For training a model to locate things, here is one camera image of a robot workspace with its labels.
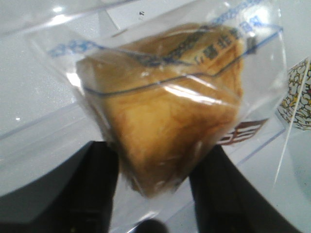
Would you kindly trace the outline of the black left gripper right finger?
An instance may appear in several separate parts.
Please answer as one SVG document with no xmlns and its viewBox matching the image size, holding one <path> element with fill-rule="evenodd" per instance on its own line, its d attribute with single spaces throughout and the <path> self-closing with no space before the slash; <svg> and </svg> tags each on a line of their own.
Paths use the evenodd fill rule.
<svg viewBox="0 0 311 233">
<path fill-rule="evenodd" d="M 189 175 L 200 233 L 297 233 L 239 172 L 220 145 Z"/>
</svg>

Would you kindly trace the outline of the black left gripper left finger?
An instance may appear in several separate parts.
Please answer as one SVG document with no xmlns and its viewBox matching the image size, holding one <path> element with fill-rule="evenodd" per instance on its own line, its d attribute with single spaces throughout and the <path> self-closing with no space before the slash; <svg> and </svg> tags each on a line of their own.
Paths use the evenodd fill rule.
<svg viewBox="0 0 311 233">
<path fill-rule="evenodd" d="M 116 153 L 90 141 L 61 165 L 0 198 L 3 233 L 107 233 L 119 173 Z"/>
</svg>

